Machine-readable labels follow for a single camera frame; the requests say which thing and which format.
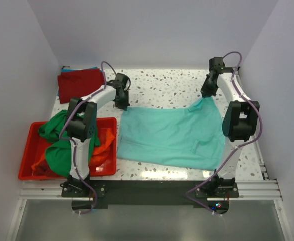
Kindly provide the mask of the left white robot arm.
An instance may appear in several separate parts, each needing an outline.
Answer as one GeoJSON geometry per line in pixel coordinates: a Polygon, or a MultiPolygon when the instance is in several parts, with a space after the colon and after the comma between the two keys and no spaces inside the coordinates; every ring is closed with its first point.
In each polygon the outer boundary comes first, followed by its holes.
{"type": "Polygon", "coordinates": [[[97,112],[112,101],[116,108],[127,110],[130,86],[130,78],[118,73],[92,94],[70,100],[62,131],[67,132],[71,145],[71,169],[67,181],[61,184],[63,197],[87,197],[94,193],[90,185],[89,145],[97,131],[97,112]]]}

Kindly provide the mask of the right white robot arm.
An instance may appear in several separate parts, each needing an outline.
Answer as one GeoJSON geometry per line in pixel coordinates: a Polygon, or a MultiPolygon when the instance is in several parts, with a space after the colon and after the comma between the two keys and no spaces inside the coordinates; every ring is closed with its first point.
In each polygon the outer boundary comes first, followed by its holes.
{"type": "Polygon", "coordinates": [[[226,67],[223,57],[209,60],[209,73],[201,88],[202,97],[208,98],[221,90],[228,102],[223,118],[222,132],[226,138],[222,162],[213,176],[199,190],[207,197],[236,195],[236,168],[243,147],[255,134],[259,102],[251,101],[235,80],[238,68],[226,67]]]}

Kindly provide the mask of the teal t shirt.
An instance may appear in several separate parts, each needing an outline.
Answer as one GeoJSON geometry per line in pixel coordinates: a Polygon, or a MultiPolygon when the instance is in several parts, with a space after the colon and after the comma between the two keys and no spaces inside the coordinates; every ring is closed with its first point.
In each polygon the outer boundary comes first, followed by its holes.
{"type": "Polygon", "coordinates": [[[187,108],[131,107],[121,116],[117,157],[213,171],[222,160],[222,117],[211,98],[187,108]]]}

